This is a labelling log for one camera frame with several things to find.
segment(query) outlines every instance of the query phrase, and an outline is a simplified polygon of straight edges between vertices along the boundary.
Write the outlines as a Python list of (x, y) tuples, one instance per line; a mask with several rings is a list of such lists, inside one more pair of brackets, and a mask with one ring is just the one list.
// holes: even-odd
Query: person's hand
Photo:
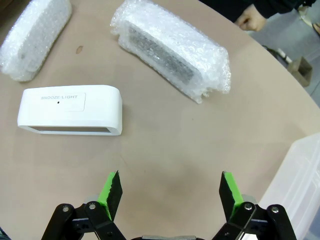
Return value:
[(265, 26), (266, 21), (255, 5), (252, 4), (243, 11), (242, 15), (235, 21), (235, 24), (242, 30), (260, 31)]

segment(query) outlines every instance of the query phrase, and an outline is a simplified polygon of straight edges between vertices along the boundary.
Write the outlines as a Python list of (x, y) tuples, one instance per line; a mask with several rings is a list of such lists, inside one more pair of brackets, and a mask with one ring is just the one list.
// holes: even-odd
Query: beige table surface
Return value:
[[(13, 240), (40, 239), (58, 204), (79, 206), (114, 170), (124, 192), (115, 222), (127, 239), (210, 239), (225, 221), (218, 193), (223, 170), (259, 200), (291, 143), (320, 132), (316, 104), (246, 33), (196, 0), (157, 0), (229, 52), (230, 94), (194, 103), (118, 46), (109, 24), (121, 2), (72, 0), (73, 16), (37, 77), (18, 83), (0, 75), (0, 226)], [(1, 41), (17, 18), (10, 9), (1, 14)], [(117, 87), (122, 135), (17, 128), (24, 89), (64, 85)]]

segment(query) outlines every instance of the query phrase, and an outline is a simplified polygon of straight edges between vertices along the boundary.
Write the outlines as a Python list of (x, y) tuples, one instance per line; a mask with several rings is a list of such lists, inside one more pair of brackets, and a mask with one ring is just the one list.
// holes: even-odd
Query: clear plastic container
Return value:
[(298, 240), (320, 240), (320, 133), (292, 144), (259, 202), (272, 204), (285, 207)]

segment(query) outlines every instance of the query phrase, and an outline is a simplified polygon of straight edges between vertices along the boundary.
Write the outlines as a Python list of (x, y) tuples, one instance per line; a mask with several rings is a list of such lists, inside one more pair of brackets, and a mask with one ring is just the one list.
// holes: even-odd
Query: bubble-wrapped package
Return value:
[(32, 0), (0, 47), (0, 68), (16, 81), (30, 81), (72, 13), (69, 0)]
[(111, 24), (118, 43), (195, 102), (212, 90), (230, 91), (227, 50), (150, 0), (125, 0)]

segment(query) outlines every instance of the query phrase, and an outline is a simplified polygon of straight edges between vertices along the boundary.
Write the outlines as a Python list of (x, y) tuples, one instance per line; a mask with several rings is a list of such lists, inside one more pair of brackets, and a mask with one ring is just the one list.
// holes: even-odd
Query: white alarm clock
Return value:
[(117, 88), (108, 85), (26, 89), (17, 124), (39, 134), (120, 135), (121, 95)]

